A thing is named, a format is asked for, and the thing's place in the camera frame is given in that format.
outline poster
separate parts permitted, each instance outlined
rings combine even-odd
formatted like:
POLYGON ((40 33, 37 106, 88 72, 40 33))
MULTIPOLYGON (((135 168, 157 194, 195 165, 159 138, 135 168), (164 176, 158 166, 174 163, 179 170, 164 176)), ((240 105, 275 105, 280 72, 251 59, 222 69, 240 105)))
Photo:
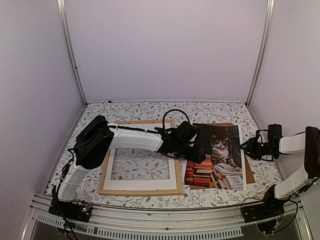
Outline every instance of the poster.
POLYGON ((201 164, 187 162, 184 184, 190 185, 190 189, 246 191, 241 127, 232 123, 193 125, 201 130, 194 144, 205 149, 205 160, 201 164))

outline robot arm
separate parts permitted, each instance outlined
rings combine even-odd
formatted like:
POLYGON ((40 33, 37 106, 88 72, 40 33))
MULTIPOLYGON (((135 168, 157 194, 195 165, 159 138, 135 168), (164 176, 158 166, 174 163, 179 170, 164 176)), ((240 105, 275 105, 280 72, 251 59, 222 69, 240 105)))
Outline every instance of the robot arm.
MULTIPOLYGON (((283 206, 292 196, 305 192, 320 177, 320 130, 307 126, 305 132, 294 136, 283 137, 282 127, 278 124, 268 126, 268 142, 261 141, 261 132, 241 145, 244 152, 254 160, 263 160, 270 155, 277 159, 279 155, 290 155, 304 152, 303 165, 291 176, 271 186, 263 197, 260 209, 255 209, 259 217, 274 217, 284 212, 283 206)), ((250 219, 252 212, 243 208, 245 220, 250 219)))
POLYGON ((81 221, 81 214, 74 217, 74 212, 79 212, 79 207, 72 203, 74 194, 88 172, 103 163, 109 149, 145 149, 200 164, 206 157, 205 149, 193 145, 191 141, 197 139, 199 134, 200 130, 187 121, 177 128, 165 129, 163 124, 163 128, 147 130, 109 123, 104 116, 97 116, 77 136, 74 147, 68 149, 72 156, 75 154, 76 161, 73 161, 73 156, 63 167, 60 184, 52 190, 49 212, 58 216, 63 212, 66 218, 81 221))

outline lavender wall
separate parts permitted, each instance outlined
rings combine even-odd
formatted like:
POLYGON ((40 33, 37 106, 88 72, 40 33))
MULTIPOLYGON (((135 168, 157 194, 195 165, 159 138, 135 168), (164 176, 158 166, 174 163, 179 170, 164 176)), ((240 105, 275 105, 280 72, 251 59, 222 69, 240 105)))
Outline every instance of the lavender wall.
MULTIPOLYGON (((277 0, 261 76, 251 106, 260 127, 278 123, 290 136, 320 128, 320 1, 277 0)), ((281 157, 284 177, 304 156, 281 157)), ((312 234, 320 236, 320 187, 300 195, 312 234)))
POLYGON ((267 1, 68 0, 89 102, 245 102, 267 1))
POLYGON ((0 239, 17 240, 82 111, 56 0, 0 1, 0 239))

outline table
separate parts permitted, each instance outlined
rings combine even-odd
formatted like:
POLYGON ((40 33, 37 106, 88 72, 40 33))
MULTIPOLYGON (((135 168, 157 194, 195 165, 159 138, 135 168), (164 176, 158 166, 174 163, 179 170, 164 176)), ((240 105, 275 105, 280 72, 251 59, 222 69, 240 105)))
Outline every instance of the table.
MULTIPOLYGON (((71 158, 66 149, 74 146, 76 137, 98 115, 103 115, 109 122, 124 122, 138 120, 161 120, 163 114, 171 109, 181 109, 187 113, 193 123, 237 123, 241 124, 243 141, 255 135, 258 129, 248 108, 243 103, 212 103, 212 102, 114 102, 91 103, 81 116, 64 152, 58 161, 50 179, 45 195, 51 195, 54 185, 59 184, 62 167, 71 158)), ((176 125, 185 119, 182 113, 175 112, 168 115, 174 117, 176 125)), ((85 177, 77 189, 74 200, 85 200, 96 205, 111 205, 127 208, 145 209, 202 209, 239 205, 247 197, 261 199, 268 186, 279 181, 281 177, 273 162, 255 161, 248 158, 255 183, 247 185, 247 191, 233 191, 224 189, 190 190, 183 186, 183 195, 154 196, 154 197, 120 197, 102 196, 98 194, 98 187, 102 166, 93 169, 85 177)))

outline cat paw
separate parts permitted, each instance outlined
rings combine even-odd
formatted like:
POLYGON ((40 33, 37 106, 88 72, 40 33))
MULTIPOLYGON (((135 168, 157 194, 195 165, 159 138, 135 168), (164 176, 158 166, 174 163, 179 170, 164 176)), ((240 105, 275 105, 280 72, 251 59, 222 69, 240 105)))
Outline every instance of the cat paw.
POLYGON ((225 166, 225 169, 228 170, 229 172, 234 172, 235 171, 235 169, 232 166, 229 166, 229 165, 225 166))

